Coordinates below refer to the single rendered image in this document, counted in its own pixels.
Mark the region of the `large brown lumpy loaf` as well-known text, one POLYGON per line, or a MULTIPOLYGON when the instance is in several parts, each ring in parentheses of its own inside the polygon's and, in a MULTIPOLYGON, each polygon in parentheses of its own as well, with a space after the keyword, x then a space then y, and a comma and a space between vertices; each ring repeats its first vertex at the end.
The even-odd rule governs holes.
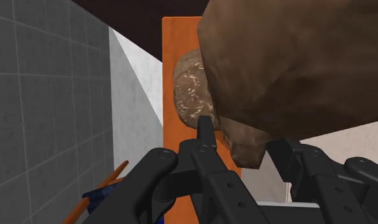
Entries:
POLYGON ((238 167, 280 137, 378 122, 378 0, 209 0, 197 34, 238 167))

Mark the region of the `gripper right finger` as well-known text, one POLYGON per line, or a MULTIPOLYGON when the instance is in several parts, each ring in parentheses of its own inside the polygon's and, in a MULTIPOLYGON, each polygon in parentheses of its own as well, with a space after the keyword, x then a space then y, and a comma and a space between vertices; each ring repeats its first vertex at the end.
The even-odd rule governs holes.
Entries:
POLYGON ((280 177, 291 183, 294 202, 317 203, 325 224, 378 224, 378 164, 364 157, 343 164, 299 141, 267 143, 280 177))

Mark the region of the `orange framed blue chair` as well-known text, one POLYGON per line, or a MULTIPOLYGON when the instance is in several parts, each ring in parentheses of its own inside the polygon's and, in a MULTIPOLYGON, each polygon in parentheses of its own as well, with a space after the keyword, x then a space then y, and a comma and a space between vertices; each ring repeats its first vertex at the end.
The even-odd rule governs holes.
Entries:
POLYGON ((176 164, 174 157, 144 157, 123 179, 84 193, 62 224, 74 224, 84 211, 89 217, 83 224, 159 224, 165 206, 153 192, 176 164))

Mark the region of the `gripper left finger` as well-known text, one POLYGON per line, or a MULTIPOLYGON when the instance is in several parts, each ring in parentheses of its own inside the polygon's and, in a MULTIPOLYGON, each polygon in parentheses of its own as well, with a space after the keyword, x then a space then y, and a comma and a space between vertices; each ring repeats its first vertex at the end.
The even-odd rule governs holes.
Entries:
POLYGON ((270 224, 217 153, 208 116, 199 117, 196 139, 181 142, 178 152, 147 152, 83 224, 157 224, 186 195, 193 199, 199 224, 270 224))

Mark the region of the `orange wooden board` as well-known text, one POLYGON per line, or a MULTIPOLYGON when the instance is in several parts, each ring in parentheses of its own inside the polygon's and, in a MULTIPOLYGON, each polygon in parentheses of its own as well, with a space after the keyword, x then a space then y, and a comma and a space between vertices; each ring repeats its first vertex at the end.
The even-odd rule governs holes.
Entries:
MULTIPOLYGON (((179 58, 199 47, 197 25, 200 17, 162 19, 162 79, 164 148, 178 151, 179 143, 196 137, 196 130, 179 119, 173 100, 173 72, 179 58)), ((189 196, 176 199, 164 215, 165 224, 199 224, 189 196)))

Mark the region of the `round speckled brown bread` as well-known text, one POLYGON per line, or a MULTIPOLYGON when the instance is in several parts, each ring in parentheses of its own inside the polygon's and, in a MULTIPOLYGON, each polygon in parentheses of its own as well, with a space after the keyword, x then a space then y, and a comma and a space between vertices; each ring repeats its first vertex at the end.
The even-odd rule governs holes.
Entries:
POLYGON ((179 119, 196 129, 199 116, 210 116, 215 130, 220 130, 207 86, 207 78, 198 48, 184 54, 173 72, 174 105, 179 119))

